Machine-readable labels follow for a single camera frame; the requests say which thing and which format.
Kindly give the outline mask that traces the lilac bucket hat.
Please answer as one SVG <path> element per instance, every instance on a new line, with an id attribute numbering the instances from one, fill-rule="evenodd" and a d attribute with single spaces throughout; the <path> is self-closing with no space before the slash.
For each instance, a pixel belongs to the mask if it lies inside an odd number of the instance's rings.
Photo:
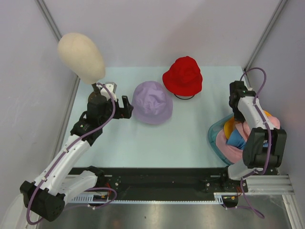
<path id="1" fill-rule="evenodd" d="M 165 123 L 173 113 L 172 98 L 156 81 L 145 81 L 135 88 L 132 106 L 132 115 L 137 120 L 150 125 Z"/>

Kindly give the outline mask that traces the pink bucket hat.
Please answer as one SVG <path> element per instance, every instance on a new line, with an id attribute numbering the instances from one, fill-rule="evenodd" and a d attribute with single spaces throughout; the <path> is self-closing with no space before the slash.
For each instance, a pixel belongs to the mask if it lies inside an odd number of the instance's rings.
<path id="1" fill-rule="evenodd" d="M 280 121 L 272 116 L 271 114 L 269 114 L 267 111 L 264 111 L 264 113 L 266 114 L 267 118 L 270 120 L 270 122 L 277 128 L 280 128 Z M 243 122 L 243 123 L 237 123 L 235 125 L 236 130 L 238 131 L 238 133 L 241 135 L 241 137 L 243 138 L 244 141 L 247 141 L 249 135 L 250 135 L 250 127 L 247 124 L 247 122 Z"/>

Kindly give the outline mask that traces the red bucket hat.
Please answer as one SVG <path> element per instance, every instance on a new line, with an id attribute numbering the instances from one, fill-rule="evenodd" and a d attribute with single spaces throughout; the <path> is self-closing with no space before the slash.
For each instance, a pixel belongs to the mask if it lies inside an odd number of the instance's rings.
<path id="1" fill-rule="evenodd" d="M 203 77 L 196 60 L 190 56 L 178 58 L 163 74 L 163 84 L 178 96 L 194 96 L 201 92 Z"/>

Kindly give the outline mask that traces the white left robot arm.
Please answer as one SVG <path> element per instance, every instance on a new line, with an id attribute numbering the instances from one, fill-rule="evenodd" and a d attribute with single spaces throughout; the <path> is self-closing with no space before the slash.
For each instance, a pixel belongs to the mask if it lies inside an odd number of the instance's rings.
<path id="1" fill-rule="evenodd" d="M 24 205 L 27 209 L 26 219 L 30 225 L 36 225 L 30 214 L 36 213 L 41 219 L 54 221 L 73 198 L 84 191 L 114 190 L 107 186 L 107 179 L 101 169 L 90 166 L 73 180 L 63 181 L 78 159 L 89 150 L 102 134 L 103 127 L 112 119 L 129 119 L 133 106 L 127 96 L 122 96 L 123 107 L 117 100 L 96 95 L 87 103 L 78 122 L 70 132 L 67 142 L 48 167 L 33 182 L 24 181 L 20 186 Z"/>

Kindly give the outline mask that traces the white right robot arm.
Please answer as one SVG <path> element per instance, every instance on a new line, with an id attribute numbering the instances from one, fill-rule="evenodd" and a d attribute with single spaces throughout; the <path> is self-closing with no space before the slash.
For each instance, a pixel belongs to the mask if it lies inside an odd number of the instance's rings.
<path id="1" fill-rule="evenodd" d="M 263 175 L 268 168 L 282 164 L 287 134 L 275 127 L 260 106 L 256 92 L 247 89 L 243 81 L 230 83 L 229 106 L 234 118 L 247 122 L 250 134 L 243 149 L 243 157 L 228 167 L 228 175 L 220 179 L 224 191 L 232 191 L 237 180 L 253 174 Z"/>

